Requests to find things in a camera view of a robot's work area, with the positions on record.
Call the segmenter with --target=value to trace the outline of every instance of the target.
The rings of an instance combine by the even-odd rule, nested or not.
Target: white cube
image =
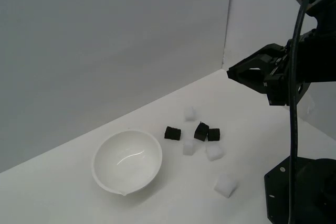
[[[210,161],[220,159],[224,156],[224,151],[217,143],[208,142],[206,145],[206,155]]]
[[[186,139],[183,141],[183,155],[192,156],[195,153],[195,141]]]
[[[195,121],[196,120],[196,111],[194,107],[189,106],[184,109],[184,118],[186,121]]]
[[[237,181],[231,178],[227,174],[221,174],[217,179],[215,185],[215,191],[223,195],[225,198],[229,198],[233,191],[237,188]]]

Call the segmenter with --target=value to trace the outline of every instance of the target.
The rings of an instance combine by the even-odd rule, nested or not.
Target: white bowl
[[[100,145],[91,169],[101,188],[125,196],[152,181],[161,163],[161,146],[154,136],[140,130],[127,130]]]

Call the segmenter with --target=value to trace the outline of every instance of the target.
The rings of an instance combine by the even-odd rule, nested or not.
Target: foam cube
[[[205,123],[200,122],[195,131],[194,138],[204,142],[208,134],[208,131],[209,126],[206,125]]]
[[[186,121],[195,121],[196,120],[196,111],[194,107],[189,106],[184,109],[184,118]]]
[[[229,198],[234,190],[236,190],[237,185],[237,181],[232,179],[229,175],[221,174],[217,179],[214,190],[223,195],[225,198]]]
[[[220,159],[224,156],[224,151],[217,143],[209,143],[206,146],[206,155],[210,161]]]
[[[221,138],[221,131],[219,129],[209,129],[208,141],[219,141]]]
[[[164,138],[172,140],[180,140],[181,130],[168,126],[166,132],[164,133]]]
[[[195,141],[186,139],[183,141],[183,155],[192,156],[195,153]]]

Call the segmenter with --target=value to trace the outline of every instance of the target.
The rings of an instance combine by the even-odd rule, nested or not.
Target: black cube
[[[221,138],[221,131],[219,129],[209,129],[208,141],[219,141]]]
[[[209,126],[206,125],[205,123],[200,122],[195,131],[194,138],[204,142],[208,134],[208,131]]]
[[[171,139],[171,140],[180,140],[181,130],[168,126],[166,129],[166,132],[164,133],[164,138]]]

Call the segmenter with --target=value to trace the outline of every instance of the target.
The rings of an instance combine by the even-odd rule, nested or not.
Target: black cable
[[[296,168],[298,159],[298,118],[297,118],[297,86],[296,68],[298,44],[300,40],[301,27],[310,0],[302,0],[299,14],[296,20],[293,40],[290,47],[289,60],[289,111],[290,111],[290,160],[289,160],[289,220],[288,224],[294,224],[296,218]]]

